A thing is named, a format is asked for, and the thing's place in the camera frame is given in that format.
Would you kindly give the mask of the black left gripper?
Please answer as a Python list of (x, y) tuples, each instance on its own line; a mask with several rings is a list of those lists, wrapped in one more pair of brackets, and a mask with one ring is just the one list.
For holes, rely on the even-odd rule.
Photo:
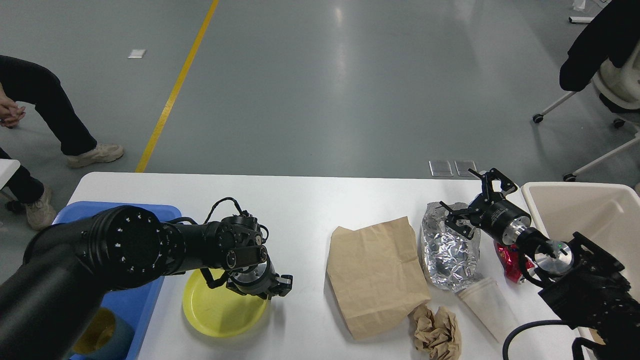
[(263, 300), (285, 297), (293, 289), (294, 276), (279, 274), (272, 262), (263, 262), (243, 271), (233, 272), (226, 289), (240, 296), (255, 296)]

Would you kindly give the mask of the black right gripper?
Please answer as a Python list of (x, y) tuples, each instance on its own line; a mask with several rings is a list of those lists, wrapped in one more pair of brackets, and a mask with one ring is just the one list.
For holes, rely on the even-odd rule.
[[(507, 195), (518, 190), (518, 185), (497, 168), (483, 173), (472, 168), (468, 171), (480, 179), (481, 192), (471, 202), (470, 208), (454, 210), (440, 201), (439, 205), (446, 210), (445, 225), (465, 239), (473, 239), (478, 227), (496, 243), (503, 246), (515, 244), (518, 236), (531, 227), (531, 215), (506, 199)], [(500, 191), (494, 189), (494, 182), (499, 182)], [(472, 224), (460, 225), (459, 221)]]

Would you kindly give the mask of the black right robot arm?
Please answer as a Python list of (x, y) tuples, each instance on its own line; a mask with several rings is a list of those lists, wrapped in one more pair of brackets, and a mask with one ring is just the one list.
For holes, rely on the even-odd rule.
[(517, 185), (501, 171), (471, 170), (481, 182), (481, 192), (466, 208), (453, 209), (445, 202), (445, 225), (466, 239), (480, 229), (496, 243), (518, 248), (518, 268), (537, 286), (539, 296), (557, 315), (553, 320), (531, 321), (505, 338), (502, 357), (509, 358), (517, 335), (540, 326), (567, 326), (595, 330), (602, 342), (576, 337), (571, 345), (574, 360), (589, 349), (599, 360), (637, 360), (640, 355), (640, 306), (631, 296), (625, 266), (614, 255), (576, 231), (570, 241), (548, 238), (533, 225), (528, 212), (507, 199)]

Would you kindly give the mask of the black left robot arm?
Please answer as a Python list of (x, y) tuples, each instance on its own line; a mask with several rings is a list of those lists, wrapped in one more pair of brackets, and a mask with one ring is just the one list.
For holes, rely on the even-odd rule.
[(268, 229), (246, 210), (219, 221), (162, 222), (134, 205), (51, 225), (32, 237), (22, 264), (1, 285), (1, 358), (62, 360), (109, 292), (200, 271), (210, 289), (284, 297), (266, 249)]

